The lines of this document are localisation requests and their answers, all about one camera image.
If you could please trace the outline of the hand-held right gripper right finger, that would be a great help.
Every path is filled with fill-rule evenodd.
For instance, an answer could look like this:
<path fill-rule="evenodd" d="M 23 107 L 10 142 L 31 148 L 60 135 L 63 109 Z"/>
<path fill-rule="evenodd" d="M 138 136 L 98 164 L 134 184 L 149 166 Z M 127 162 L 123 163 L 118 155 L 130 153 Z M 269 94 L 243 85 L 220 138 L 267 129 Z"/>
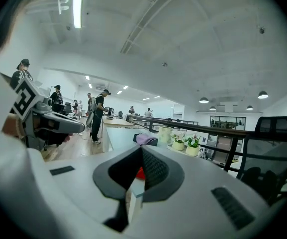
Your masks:
<path fill-rule="evenodd" d="M 143 145 L 141 150 L 145 174 L 143 202 L 165 201 L 183 184 L 184 170 L 179 163 L 149 145 Z"/>

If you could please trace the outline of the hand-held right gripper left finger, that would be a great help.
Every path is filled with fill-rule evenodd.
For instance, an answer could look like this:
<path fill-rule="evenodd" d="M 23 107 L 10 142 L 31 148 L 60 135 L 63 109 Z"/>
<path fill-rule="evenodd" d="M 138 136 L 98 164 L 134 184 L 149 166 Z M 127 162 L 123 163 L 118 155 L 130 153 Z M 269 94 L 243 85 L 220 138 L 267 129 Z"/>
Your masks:
<path fill-rule="evenodd" d="M 93 172 L 93 181 L 105 197 L 122 200 L 141 165 L 142 151 L 137 145 L 99 164 Z"/>

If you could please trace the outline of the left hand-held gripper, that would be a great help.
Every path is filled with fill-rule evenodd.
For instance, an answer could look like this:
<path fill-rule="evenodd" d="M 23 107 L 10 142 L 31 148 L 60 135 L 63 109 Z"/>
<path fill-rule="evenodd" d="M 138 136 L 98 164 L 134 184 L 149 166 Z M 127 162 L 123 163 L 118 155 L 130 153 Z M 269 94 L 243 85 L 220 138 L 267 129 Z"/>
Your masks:
<path fill-rule="evenodd" d="M 24 131 L 28 148 L 43 150 L 45 146 L 61 145 L 70 134 L 82 133 L 83 123 L 51 109 L 51 99 L 29 79 L 22 78 L 15 88 L 17 99 L 12 106 Z"/>

